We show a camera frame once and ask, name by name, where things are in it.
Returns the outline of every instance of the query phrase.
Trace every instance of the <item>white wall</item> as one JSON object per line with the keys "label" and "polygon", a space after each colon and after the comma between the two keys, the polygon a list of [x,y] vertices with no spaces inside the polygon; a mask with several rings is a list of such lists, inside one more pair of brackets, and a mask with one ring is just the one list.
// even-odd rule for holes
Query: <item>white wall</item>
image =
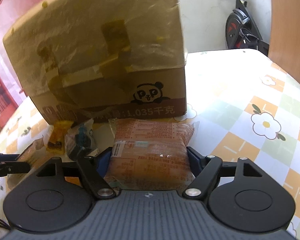
{"label": "white wall", "polygon": [[[184,42],[188,52],[226,49],[225,24],[235,0],[179,0]],[[271,0],[248,0],[255,22],[269,41]]]}

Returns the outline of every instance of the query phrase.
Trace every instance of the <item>white flower pattern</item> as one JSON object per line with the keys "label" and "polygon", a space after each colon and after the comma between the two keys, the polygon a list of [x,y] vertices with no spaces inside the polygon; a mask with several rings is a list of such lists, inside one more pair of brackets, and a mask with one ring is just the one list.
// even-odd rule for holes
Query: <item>white flower pattern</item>
{"label": "white flower pattern", "polygon": [[268,76],[264,76],[264,77],[260,77],[261,81],[263,82],[263,84],[267,85],[267,86],[274,86],[275,82],[271,77]]}
{"label": "white flower pattern", "polygon": [[296,238],[297,237],[297,232],[296,230],[294,229],[294,226],[293,226],[293,223],[290,222],[288,228],[287,228],[287,231],[294,237]]}
{"label": "white flower pattern", "polygon": [[178,116],[178,117],[174,117],[174,120],[182,122],[186,119],[192,119],[195,118],[197,115],[197,111],[195,111],[194,109],[192,109],[191,104],[187,104],[187,112],[185,115],[183,116]]}
{"label": "white flower pattern", "polygon": [[253,114],[251,121],[253,122],[253,131],[270,140],[276,139],[277,133],[281,131],[281,125],[269,113]]}

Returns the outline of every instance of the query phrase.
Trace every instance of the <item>wooden chair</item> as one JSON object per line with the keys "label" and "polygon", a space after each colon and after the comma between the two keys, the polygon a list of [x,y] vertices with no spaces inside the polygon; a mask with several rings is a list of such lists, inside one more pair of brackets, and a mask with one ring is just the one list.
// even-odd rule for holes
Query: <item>wooden chair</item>
{"label": "wooden chair", "polygon": [[272,0],[269,58],[300,83],[300,0]]}

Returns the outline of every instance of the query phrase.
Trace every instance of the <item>small yellow package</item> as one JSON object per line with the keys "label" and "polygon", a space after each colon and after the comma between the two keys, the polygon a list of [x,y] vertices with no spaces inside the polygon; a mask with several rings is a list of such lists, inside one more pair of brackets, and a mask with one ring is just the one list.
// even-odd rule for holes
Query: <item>small yellow package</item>
{"label": "small yellow package", "polygon": [[63,155],[65,153],[65,134],[71,128],[73,121],[58,121],[53,125],[47,151]]}

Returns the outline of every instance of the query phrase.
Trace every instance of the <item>black cable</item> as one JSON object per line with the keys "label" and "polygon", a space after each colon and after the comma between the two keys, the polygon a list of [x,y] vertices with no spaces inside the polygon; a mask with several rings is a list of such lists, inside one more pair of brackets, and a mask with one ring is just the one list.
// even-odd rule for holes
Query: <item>black cable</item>
{"label": "black cable", "polygon": [[0,228],[11,230],[11,227],[3,220],[0,219]]}

